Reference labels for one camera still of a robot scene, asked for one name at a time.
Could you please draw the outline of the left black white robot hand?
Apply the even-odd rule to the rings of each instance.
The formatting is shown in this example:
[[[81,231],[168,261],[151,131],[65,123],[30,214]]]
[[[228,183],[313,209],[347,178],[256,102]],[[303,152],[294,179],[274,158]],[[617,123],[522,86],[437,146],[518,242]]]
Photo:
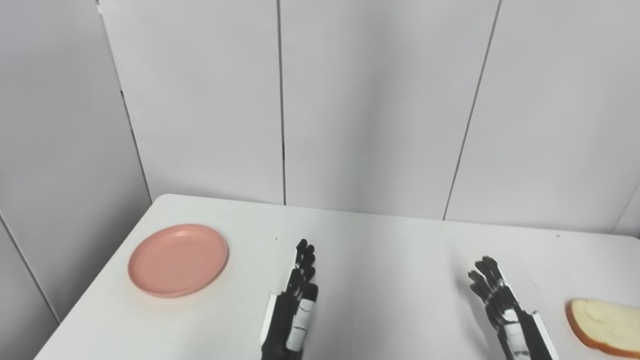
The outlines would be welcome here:
[[[313,244],[303,238],[295,252],[284,290],[270,293],[260,335],[262,360],[301,360],[304,355],[319,287],[313,282],[316,275]]]

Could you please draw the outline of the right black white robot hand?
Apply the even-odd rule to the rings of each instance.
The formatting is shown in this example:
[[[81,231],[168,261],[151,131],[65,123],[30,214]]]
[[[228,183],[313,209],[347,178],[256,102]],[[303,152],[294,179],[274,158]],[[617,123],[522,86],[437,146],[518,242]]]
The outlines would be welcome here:
[[[483,303],[507,360],[557,360],[558,352],[538,311],[526,312],[498,262],[483,256],[468,272],[470,289]]]

